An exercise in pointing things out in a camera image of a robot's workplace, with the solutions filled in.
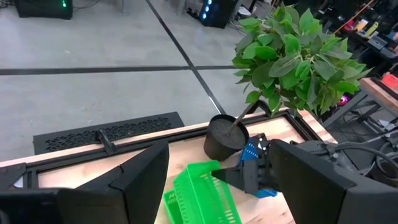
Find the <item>green slotted plastic basket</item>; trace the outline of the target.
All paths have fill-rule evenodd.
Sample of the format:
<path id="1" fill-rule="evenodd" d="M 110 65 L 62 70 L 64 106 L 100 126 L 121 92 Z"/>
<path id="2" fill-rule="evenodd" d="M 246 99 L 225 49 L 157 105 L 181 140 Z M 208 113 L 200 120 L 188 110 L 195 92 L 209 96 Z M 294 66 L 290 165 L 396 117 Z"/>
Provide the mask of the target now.
<path id="1" fill-rule="evenodd" d="M 213 177 L 218 161 L 191 163 L 174 179 L 183 224 L 242 224 L 226 183 Z"/>
<path id="2" fill-rule="evenodd" d="M 174 190 L 169 190 L 163 194 L 165 209 L 171 224 L 183 224 L 182 215 Z"/>

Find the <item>black metal table frame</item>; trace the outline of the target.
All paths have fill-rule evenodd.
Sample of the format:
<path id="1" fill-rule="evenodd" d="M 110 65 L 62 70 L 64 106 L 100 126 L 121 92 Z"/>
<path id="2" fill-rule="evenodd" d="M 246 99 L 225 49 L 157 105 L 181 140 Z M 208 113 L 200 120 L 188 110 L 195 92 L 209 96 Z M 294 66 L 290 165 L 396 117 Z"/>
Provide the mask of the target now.
<path id="1" fill-rule="evenodd" d="M 268 139 L 298 142 L 319 140 L 313 128 L 317 120 L 301 111 L 294 117 L 283 110 L 269 118 L 265 113 L 249 114 L 242 120 L 250 134 L 265 133 Z M 23 189 L 78 187 L 159 141 L 168 141 L 172 164 L 181 169 L 189 162 L 205 161 L 203 144 L 208 123 L 141 134 L 115 142 L 107 154 L 102 144 L 92 144 L 64 151 L 0 162 L 0 189 L 8 189 L 18 180 Z"/>

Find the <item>black computer tower blue lights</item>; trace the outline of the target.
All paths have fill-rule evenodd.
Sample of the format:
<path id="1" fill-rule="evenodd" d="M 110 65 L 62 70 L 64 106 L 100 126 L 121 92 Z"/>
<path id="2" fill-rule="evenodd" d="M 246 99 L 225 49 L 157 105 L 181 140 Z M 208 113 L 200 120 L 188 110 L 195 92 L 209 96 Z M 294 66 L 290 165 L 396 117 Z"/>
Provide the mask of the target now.
<path id="1" fill-rule="evenodd" d="M 224 29 L 229 23 L 238 0 L 203 0 L 199 21 L 205 27 Z"/>

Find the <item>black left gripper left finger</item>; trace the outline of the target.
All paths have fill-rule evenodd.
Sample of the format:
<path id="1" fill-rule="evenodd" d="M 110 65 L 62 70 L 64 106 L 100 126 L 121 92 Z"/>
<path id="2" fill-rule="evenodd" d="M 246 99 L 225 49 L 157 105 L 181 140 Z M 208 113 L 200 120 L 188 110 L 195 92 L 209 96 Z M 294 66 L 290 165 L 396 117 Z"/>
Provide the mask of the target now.
<path id="1" fill-rule="evenodd" d="M 168 164 L 160 142 L 76 189 L 0 190 L 0 224 L 154 224 Z"/>

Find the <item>wooden workbench black legs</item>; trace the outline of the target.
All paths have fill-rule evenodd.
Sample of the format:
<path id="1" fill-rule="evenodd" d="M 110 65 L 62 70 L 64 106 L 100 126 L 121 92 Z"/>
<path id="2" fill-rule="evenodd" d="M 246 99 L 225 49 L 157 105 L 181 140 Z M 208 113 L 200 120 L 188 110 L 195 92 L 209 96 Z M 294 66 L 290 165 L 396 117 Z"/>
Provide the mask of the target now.
<path id="1" fill-rule="evenodd" d="M 360 115 L 359 122 L 365 121 L 378 109 L 384 108 L 398 119 L 398 90 L 392 90 L 377 78 L 363 78 L 360 81 L 360 90 L 344 106 L 337 109 L 328 119 L 323 122 L 327 128 L 335 121 L 342 118 L 346 113 L 363 107 L 372 106 L 367 112 Z"/>

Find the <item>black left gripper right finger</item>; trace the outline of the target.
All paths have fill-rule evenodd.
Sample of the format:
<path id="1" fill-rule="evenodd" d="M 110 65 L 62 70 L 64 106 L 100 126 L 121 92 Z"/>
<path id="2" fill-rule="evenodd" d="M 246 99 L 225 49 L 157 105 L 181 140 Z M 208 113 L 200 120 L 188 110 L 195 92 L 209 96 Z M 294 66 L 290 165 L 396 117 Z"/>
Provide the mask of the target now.
<path id="1" fill-rule="evenodd" d="M 269 158 L 296 224 L 398 224 L 398 189 L 282 140 Z"/>

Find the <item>black computer tower green light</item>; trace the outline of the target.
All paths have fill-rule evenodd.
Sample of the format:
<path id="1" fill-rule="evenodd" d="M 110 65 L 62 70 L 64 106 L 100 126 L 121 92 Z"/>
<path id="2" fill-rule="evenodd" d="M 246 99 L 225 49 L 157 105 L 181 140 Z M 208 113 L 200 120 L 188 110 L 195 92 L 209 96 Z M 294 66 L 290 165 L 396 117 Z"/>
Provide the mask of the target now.
<path id="1" fill-rule="evenodd" d="M 19 17 L 45 17 L 70 20 L 73 0 L 14 0 Z"/>

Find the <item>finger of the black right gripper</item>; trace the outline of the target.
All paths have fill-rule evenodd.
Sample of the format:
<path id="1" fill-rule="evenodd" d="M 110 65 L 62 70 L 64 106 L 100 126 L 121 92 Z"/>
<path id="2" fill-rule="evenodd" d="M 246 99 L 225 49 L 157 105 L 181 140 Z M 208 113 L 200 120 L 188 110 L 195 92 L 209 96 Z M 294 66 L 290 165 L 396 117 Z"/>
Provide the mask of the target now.
<path id="1" fill-rule="evenodd" d="M 211 175 L 243 192 L 245 191 L 243 166 L 213 170 Z"/>

